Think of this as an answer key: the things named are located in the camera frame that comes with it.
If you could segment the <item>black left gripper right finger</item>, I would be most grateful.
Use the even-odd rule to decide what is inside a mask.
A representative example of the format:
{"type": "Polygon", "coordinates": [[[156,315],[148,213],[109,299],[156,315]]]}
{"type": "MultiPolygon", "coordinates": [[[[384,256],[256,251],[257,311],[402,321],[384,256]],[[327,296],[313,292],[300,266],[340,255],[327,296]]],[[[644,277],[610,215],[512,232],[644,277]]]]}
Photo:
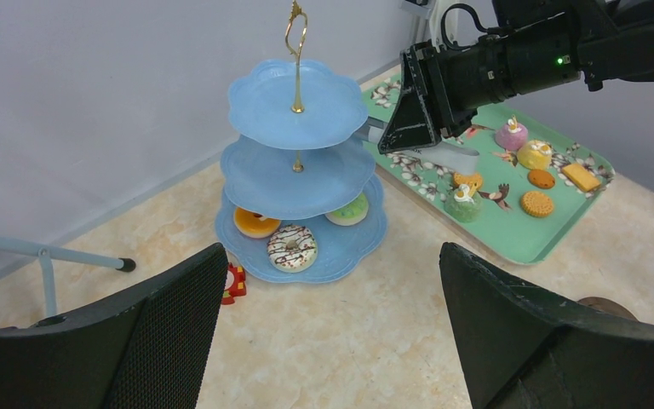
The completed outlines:
{"type": "Polygon", "coordinates": [[[654,325],[581,305],[446,242],[439,268],[474,408],[654,408],[654,325]]]}

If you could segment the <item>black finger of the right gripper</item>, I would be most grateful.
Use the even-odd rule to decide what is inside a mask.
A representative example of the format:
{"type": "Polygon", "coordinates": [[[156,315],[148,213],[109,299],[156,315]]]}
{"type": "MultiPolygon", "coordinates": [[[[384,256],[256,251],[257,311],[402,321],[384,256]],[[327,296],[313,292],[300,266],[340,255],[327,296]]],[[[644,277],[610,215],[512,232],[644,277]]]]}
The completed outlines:
{"type": "Polygon", "coordinates": [[[430,72],[434,55],[431,44],[414,44],[401,52],[401,89],[377,143],[379,153],[433,147],[441,141],[439,102],[430,72]]]}

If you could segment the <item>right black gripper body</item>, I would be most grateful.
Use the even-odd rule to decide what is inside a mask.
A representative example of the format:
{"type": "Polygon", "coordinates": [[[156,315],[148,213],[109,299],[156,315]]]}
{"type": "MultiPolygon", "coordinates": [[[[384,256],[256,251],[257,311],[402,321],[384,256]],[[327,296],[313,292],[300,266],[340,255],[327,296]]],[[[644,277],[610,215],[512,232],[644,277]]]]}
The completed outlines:
{"type": "Polygon", "coordinates": [[[456,137],[472,125],[479,107],[516,96],[508,69],[489,67],[498,54],[488,44],[463,51],[429,41],[414,45],[414,82],[429,135],[456,137]]]}

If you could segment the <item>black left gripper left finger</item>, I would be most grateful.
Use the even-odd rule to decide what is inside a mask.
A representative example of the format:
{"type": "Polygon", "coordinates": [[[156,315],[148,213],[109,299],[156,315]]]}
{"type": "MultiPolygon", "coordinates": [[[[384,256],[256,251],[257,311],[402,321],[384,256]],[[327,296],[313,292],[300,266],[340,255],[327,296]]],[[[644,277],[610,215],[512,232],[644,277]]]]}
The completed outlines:
{"type": "Polygon", "coordinates": [[[0,408],[193,408],[221,307],[219,243],[97,302],[0,328],[0,408]]]}

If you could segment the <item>green dome cake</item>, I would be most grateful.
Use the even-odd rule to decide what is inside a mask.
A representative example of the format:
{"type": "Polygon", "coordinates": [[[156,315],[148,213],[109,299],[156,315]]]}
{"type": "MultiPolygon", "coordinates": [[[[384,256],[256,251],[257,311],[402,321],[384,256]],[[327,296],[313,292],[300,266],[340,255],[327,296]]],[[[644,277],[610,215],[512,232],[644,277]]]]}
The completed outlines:
{"type": "Polygon", "coordinates": [[[459,222],[474,222],[483,207],[483,199],[472,185],[461,184],[445,201],[445,211],[459,222]]]}

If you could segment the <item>green glazed donut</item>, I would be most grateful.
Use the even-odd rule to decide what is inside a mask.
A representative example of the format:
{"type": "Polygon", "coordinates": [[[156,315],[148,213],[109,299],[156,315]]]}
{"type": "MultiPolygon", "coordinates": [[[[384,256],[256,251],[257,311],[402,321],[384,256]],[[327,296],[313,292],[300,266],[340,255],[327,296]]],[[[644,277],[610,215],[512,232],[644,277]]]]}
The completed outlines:
{"type": "Polygon", "coordinates": [[[366,194],[361,193],[350,203],[326,213],[324,216],[335,225],[349,227],[362,222],[366,218],[369,208],[369,200],[366,194]]]}

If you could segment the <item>blue three-tier cake stand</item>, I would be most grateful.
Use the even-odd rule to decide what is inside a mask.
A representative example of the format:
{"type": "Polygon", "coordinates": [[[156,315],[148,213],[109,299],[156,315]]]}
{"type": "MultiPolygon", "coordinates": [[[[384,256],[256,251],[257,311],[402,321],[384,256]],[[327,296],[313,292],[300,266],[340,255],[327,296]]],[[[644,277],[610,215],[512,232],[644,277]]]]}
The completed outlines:
{"type": "Polygon", "coordinates": [[[387,232],[383,189],[365,141],[353,136],[368,118],[359,86],[325,64],[301,56],[307,15],[293,3],[285,29],[288,60],[264,60],[228,90],[229,120],[238,139],[220,167],[225,183],[215,220],[220,242],[246,271],[272,283],[322,284],[349,275],[387,232]],[[366,218],[353,226],[324,214],[365,193],[366,218]],[[241,234],[237,208],[279,219],[279,228],[309,228],[317,242],[314,264],[296,274],[275,268],[267,242],[241,234]]]}

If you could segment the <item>orange glazed donut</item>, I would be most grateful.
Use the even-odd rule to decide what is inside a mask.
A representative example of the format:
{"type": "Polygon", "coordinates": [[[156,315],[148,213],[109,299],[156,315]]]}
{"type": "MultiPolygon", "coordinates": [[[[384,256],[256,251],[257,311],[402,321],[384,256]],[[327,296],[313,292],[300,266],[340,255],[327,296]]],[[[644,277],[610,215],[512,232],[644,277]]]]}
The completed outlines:
{"type": "Polygon", "coordinates": [[[264,239],[275,233],[281,224],[279,219],[237,207],[233,212],[237,230],[252,239],[264,239]]]}

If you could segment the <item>white chocolate drizzle donut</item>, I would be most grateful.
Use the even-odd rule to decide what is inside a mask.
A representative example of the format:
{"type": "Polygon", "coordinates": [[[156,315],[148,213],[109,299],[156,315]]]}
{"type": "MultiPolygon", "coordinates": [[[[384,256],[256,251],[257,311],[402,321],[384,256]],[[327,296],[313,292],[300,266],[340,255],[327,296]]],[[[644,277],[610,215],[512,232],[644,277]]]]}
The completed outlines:
{"type": "Polygon", "coordinates": [[[309,228],[290,224],[281,227],[270,237],[267,256],[278,270],[296,274],[314,264],[318,257],[318,246],[309,228]]]}

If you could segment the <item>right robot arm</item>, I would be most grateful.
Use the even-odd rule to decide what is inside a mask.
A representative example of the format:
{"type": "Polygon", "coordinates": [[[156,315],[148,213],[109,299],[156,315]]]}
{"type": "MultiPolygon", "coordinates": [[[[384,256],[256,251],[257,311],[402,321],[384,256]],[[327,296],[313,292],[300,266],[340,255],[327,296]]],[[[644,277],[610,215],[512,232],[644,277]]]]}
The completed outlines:
{"type": "MultiPolygon", "coordinates": [[[[496,1],[478,42],[416,43],[380,153],[426,153],[478,109],[583,79],[654,82],[654,1],[496,1]]],[[[475,408],[654,408],[654,325],[513,276],[455,243],[441,281],[475,408]]]]}

